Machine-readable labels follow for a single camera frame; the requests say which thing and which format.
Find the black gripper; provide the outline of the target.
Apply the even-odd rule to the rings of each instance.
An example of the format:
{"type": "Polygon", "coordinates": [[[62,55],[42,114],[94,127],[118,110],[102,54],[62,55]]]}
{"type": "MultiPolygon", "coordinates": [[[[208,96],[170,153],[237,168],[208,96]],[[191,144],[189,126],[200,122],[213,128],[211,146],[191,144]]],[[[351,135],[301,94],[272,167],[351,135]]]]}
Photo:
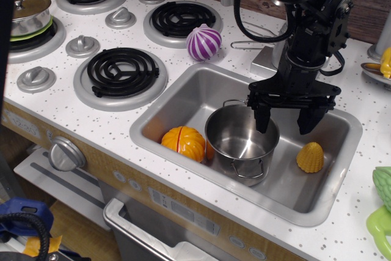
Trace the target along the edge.
{"type": "Polygon", "coordinates": [[[276,74],[249,84],[247,105],[254,110],[257,131],[266,133],[272,108],[288,108],[300,110],[300,134],[312,132],[341,94],[338,86],[316,80],[325,61],[303,61],[292,50],[283,50],[276,74]]]}

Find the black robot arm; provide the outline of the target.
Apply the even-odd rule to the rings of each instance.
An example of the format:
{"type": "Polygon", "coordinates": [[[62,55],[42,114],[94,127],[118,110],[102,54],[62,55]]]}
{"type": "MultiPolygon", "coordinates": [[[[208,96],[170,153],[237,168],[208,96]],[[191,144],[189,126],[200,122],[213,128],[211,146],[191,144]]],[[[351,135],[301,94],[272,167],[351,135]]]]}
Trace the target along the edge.
{"type": "Polygon", "coordinates": [[[317,81],[328,58],[344,64],[340,49],[349,39],[353,0],[278,0],[285,5],[287,29],[274,76],[249,84],[247,105],[256,129],[265,133],[273,108],[299,109],[300,134],[310,133],[335,106],[338,86],[317,81]]]}

